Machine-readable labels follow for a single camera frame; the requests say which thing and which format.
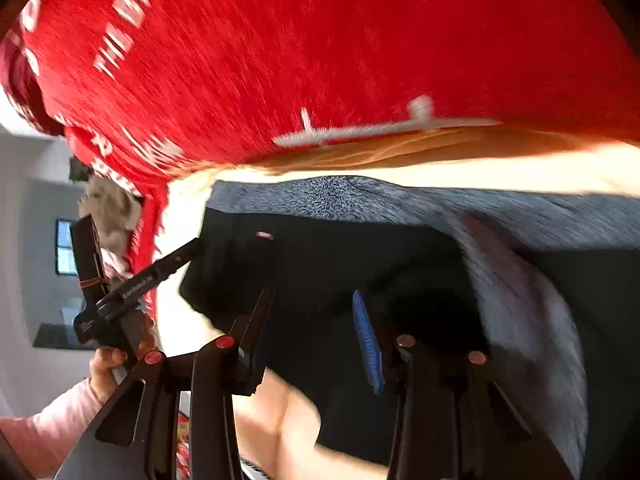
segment pink sleeve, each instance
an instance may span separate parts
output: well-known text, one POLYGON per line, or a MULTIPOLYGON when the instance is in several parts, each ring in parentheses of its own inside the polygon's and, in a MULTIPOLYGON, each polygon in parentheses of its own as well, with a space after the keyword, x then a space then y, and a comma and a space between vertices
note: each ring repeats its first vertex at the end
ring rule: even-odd
POLYGON ((28 418, 0 418, 0 432, 36 478, 55 475, 102 407, 89 379, 28 418))

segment window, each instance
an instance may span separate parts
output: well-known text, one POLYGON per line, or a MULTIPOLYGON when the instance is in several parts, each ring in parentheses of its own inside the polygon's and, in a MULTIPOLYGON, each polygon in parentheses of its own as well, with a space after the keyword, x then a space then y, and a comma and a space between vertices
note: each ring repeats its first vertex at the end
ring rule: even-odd
POLYGON ((71 246, 71 220, 58 220, 56 225, 56 272, 77 276, 76 259, 71 246))

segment person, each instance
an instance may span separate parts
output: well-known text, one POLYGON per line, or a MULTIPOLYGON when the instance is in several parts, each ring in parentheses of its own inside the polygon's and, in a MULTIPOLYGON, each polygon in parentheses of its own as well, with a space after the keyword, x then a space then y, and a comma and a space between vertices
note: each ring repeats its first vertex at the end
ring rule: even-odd
MULTIPOLYGON (((156 348, 154 322, 145 318, 146 332, 137 357, 156 348)), ((116 390, 111 369, 126 361, 126 352, 101 347, 89 361, 89 377, 67 390, 37 415, 0 417, 0 433, 25 468, 36 478, 56 474, 84 430, 116 390)))

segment hand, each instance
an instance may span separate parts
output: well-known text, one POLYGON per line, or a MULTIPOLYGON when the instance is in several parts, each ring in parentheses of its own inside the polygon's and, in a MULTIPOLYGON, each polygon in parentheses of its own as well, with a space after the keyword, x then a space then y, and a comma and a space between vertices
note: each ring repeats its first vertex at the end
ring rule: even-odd
MULTIPOLYGON (((156 348, 154 320, 145 314, 145 335, 143 335, 136 351, 136 357, 141 359, 147 352, 156 348)), ((100 402, 105 403, 118 385, 111 375, 111 369, 120 366, 127 360, 127 353, 108 346, 102 346, 95 351, 89 361, 89 384, 100 402)))

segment gray fabric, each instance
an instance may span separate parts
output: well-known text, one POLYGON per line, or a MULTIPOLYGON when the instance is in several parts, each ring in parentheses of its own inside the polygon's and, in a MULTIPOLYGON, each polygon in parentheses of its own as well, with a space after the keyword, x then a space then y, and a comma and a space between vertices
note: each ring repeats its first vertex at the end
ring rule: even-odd
POLYGON ((349 222, 429 225, 457 240, 497 368, 575 478, 588 429, 586 375, 568 306, 513 253, 640 246, 640 201, 609 195, 404 188, 357 176, 281 184, 219 182, 208 207, 349 222))

